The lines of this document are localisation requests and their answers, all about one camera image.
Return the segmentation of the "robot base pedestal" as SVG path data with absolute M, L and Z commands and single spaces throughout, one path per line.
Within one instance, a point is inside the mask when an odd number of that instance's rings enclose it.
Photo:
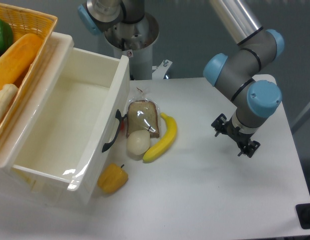
M 159 37 L 157 20 L 145 13 L 137 23 L 120 22 L 104 32 L 105 39 L 113 48 L 114 57 L 129 58 L 131 80 L 161 80 L 169 78 L 172 61 L 163 60 L 153 65 L 153 45 Z

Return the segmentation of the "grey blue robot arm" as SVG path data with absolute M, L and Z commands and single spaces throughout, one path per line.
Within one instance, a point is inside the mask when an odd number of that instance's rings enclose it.
M 235 106 L 230 119 L 221 114 L 212 127 L 233 139 L 240 153 L 252 157 L 260 144 L 252 135 L 276 111 L 282 94 L 278 86 L 253 77 L 284 49 L 275 30 L 265 30 L 243 0 L 212 0 L 211 6 L 239 47 L 234 56 L 215 55 L 203 70 L 204 77 Z M 159 35 L 154 17 L 142 0 L 87 0 L 78 14 L 93 35 L 104 34 L 117 57 L 127 56 L 132 80 L 150 80 L 152 45 Z

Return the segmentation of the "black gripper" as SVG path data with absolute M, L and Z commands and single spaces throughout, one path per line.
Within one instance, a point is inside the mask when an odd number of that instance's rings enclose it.
M 227 121 L 227 117 L 221 113 L 211 124 L 211 126 L 215 130 L 215 137 L 219 134 L 228 135 L 231 139 L 233 139 L 239 149 L 238 157 L 241 155 L 245 155 L 248 158 L 252 158 L 255 151 L 260 147 L 260 143 L 251 140 L 252 134 L 245 134 L 240 132 L 239 127 L 234 127 L 232 121 Z

